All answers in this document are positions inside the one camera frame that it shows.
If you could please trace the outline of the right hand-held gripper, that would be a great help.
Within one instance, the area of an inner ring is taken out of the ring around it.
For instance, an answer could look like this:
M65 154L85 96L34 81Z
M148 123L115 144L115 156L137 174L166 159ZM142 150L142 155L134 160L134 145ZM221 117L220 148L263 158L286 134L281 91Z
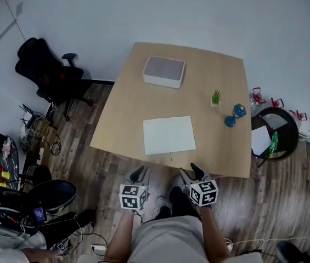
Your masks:
M211 180L210 175L194 163L191 163L190 166L195 173L196 179L192 179L183 168L179 169L186 187L190 187L190 200L199 207L211 206L216 202L218 196L216 181Z

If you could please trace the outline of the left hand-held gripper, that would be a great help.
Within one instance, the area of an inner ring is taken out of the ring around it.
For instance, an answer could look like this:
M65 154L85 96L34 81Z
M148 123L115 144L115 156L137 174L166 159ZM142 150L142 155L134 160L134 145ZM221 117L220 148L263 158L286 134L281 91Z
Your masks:
M144 170L142 180L138 182L142 171ZM140 166L131 169L125 176L125 182L120 185L119 199L122 209L142 210L144 203L148 199L148 187L151 176L151 169Z

